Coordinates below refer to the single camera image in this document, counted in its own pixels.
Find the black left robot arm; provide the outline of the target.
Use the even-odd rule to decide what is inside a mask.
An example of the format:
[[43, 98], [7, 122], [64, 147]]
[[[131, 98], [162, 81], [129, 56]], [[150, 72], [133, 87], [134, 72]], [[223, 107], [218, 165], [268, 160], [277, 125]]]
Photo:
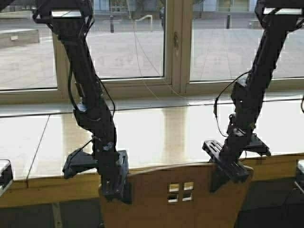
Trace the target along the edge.
[[94, 24], [92, 3], [89, 0], [37, 0], [33, 20], [45, 24], [65, 48], [69, 60], [68, 85], [75, 85], [80, 100], [68, 96], [77, 124], [91, 133], [92, 152], [78, 148], [70, 153], [62, 169], [65, 179], [90, 169], [101, 177], [102, 195], [108, 200], [131, 204], [131, 184], [127, 181], [128, 155], [116, 149], [117, 134], [114, 116], [103, 93], [105, 88], [98, 77], [87, 34]]

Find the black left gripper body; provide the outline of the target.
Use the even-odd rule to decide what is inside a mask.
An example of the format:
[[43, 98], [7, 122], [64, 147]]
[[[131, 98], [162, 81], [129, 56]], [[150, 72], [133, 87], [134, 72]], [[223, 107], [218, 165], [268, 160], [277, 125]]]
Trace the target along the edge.
[[124, 197], [127, 188], [126, 176], [129, 171], [126, 151], [118, 151], [115, 142], [103, 142], [96, 136], [92, 137], [92, 143], [92, 157], [102, 177], [103, 196]]

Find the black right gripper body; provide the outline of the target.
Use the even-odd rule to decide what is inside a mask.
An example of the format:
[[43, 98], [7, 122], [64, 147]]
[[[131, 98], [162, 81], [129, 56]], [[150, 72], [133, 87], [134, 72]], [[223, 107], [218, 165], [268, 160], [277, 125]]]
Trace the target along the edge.
[[210, 156], [210, 162], [219, 166], [233, 183], [243, 183], [249, 177], [249, 172], [239, 161], [244, 147], [249, 144], [250, 131], [233, 129], [224, 144], [217, 140], [206, 140], [202, 149]]

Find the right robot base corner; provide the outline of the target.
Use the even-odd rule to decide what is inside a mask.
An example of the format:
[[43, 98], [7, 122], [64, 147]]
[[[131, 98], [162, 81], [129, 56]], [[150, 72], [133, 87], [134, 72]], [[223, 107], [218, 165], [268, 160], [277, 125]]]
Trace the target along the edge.
[[298, 160], [296, 164], [295, 185], [303, 193], [304, 192], [304, 160]]

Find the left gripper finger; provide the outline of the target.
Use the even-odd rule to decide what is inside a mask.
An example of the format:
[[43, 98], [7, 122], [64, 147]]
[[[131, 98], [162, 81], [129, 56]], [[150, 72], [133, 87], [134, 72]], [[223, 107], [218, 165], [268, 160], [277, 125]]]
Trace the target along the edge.
[[121, 202], [125, 204], [132, 204], [132, 185], [131, 183], [127, 182], [123, 185], [121, 191]]

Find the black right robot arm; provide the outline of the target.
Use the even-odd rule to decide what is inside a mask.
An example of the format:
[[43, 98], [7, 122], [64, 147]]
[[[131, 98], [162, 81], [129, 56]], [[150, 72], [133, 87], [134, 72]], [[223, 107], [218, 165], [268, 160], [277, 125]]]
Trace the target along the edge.
[[258, 0], [255, 15], [264, 31], [251, 69], [233, 83], [231, 99], [235, 110], [229, 116], [227, 137], [224, 144], [206, 140], [202, 146], [210, 156], [210, 162], [216, 164], [210, 192], [216, 192], [229, 181], [239, 183], [247, 180], [249, 172], [239, 160], [243, 152], [250, 151], [260, 156], [271, 154], [254, 130], [286, 38], [303, 26], [304, 2]]

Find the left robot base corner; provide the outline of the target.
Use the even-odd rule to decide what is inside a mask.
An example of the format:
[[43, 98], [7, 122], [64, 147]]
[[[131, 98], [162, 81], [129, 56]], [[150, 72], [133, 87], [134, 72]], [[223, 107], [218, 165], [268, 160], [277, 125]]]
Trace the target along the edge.
[[3, 159], [0, 161], [0, 196], [2, 196], [6, 190], [13, 183], [13, 172], [10, 160]]

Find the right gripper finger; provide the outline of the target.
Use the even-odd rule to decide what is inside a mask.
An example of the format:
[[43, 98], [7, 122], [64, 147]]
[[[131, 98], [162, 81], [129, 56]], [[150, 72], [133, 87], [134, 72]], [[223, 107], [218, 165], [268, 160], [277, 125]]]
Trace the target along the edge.
[[217, 166], [211, 175], [210, 192], [216, 192], [227, 182], [229, 182], [229, 176]]

